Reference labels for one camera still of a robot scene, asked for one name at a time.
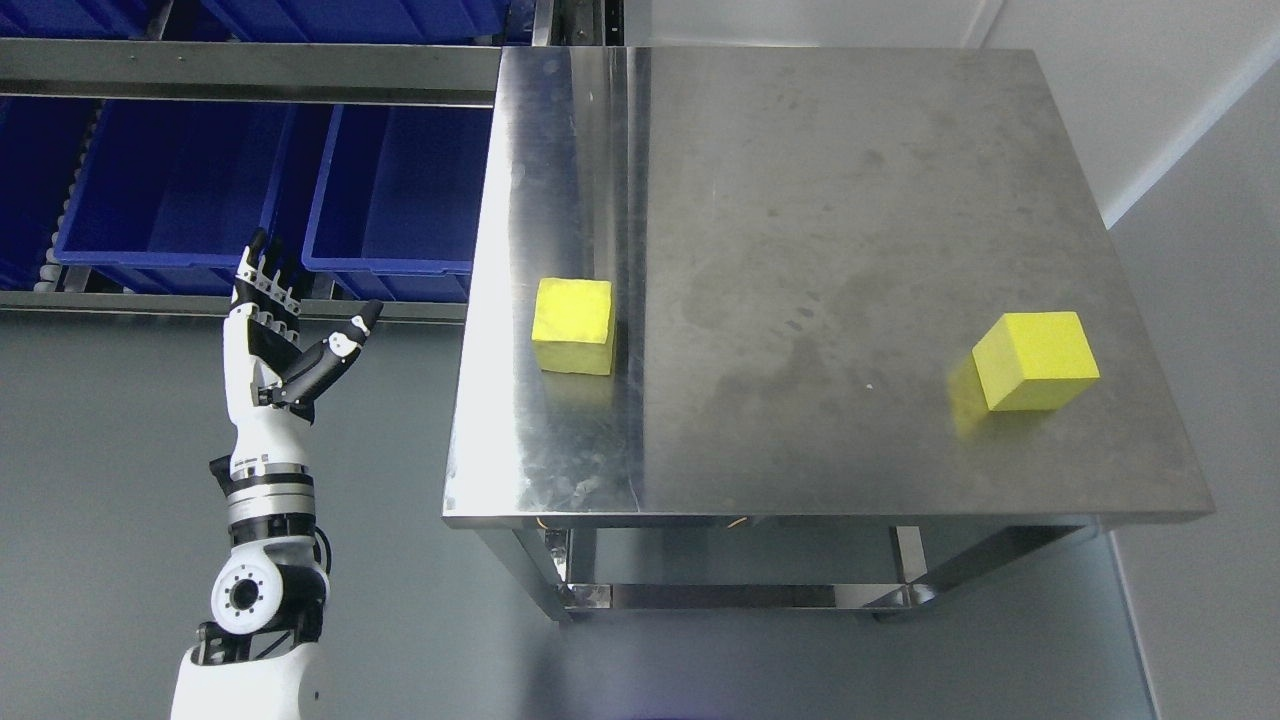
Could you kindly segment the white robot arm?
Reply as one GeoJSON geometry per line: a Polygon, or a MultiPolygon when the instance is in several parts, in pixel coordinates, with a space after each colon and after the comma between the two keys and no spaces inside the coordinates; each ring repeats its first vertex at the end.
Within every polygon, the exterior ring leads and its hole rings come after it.
{"type": "Polygon", "coordinates": [[[230,552],[210,620],[182,657],[172,719],[328,719],[319,644],[330,579],[305,466],[209,464],[227,501],[230,552]]]}

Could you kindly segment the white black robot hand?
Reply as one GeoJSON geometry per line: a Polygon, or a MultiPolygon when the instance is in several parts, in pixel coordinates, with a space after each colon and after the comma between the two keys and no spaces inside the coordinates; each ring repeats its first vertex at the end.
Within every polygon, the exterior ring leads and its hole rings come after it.
{"type": "Polygon", "coordinates": [[[307,348],[300,346],[297,270],[280,240],[251,234],[233,278],[221,324],[227,413],[236,428],[233,477],[302,471],[315,404],[357,361],[384,304],[367,301],[349,320],[307,348]]]}

